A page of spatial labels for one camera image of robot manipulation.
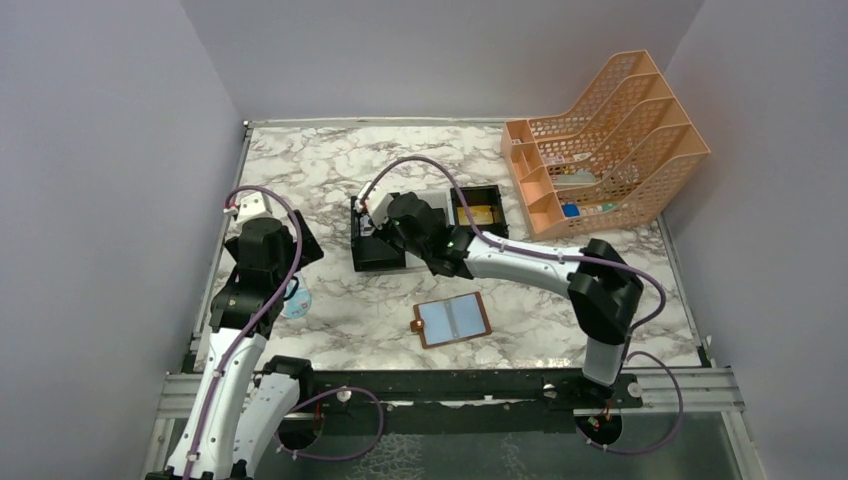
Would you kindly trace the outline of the brown leather card holder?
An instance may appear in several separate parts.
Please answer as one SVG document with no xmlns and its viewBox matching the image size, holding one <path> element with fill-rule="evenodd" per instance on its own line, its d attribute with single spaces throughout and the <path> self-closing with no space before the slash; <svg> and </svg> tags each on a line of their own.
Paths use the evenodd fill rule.
<svg viewBox="0 0 848 480">
<path fill-rule="evenodd" d="M 492 333 L 480 292 L 413 306 L 410 331 L 419 336 L 423 349 L 455 344 Z"/>
</svg>

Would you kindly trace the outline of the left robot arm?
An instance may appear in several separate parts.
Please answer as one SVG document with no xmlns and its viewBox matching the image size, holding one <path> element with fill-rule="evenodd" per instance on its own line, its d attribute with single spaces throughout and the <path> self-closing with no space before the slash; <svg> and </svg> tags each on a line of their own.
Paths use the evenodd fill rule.
<svg viewBox="0 0 848 480">
<path fill-rule="evenodd" d="M 210 305 L 206 366 L 178 443 L 149 479 L 251 479 L 283 417 L 310 393 L 310 361 L 275 356 L 259 397 L 247 391 L 288 286 L 324 253 L 300 211 L 292 224 L 264 213 L 242 223 L 224 248 L 235 262 Z"/>
</svg>

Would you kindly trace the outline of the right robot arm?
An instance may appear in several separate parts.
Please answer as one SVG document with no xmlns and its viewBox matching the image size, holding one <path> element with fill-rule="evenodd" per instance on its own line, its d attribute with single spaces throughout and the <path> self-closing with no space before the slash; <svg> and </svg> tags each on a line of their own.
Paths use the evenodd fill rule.
<svg viewBox="0 0 848 480">
<path fill-rule="evenodd" d="M 618 379 L 631 323 L 645 289 L 607 242 L 581 249 L 510 241 L 469 226 L 451 226 L 414 193 L 360 202 L 378 237 L 422 260 L 434 275 L 499 279 L 570 301 L 587 337 L 583 376 L 604 387 Z"/>
</svg>

